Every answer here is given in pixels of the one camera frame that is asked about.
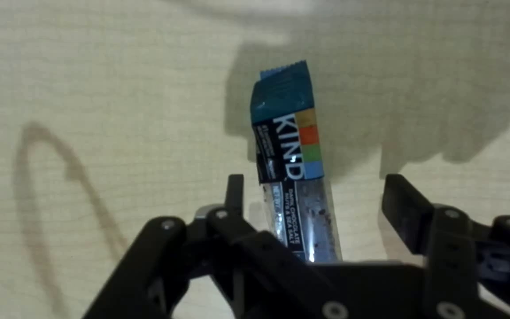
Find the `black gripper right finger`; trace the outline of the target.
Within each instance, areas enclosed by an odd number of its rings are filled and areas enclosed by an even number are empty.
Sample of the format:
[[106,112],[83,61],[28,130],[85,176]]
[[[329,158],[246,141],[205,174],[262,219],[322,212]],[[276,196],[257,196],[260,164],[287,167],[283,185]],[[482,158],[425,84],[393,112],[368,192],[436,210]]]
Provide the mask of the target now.
[[381,212],[409,252],[423,256],[436,212],[432,203],[404,176],[388,174]]

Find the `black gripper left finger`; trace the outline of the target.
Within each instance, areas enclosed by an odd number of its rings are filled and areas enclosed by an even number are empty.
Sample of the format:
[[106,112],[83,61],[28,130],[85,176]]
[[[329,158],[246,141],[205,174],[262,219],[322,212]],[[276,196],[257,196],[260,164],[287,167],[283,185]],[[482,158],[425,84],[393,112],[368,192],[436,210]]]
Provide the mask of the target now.
[[232,174],[227,181],[225,192],[225,212],[227,224],[239,226],[243,220],[243,203],[244,203],[244,176]]

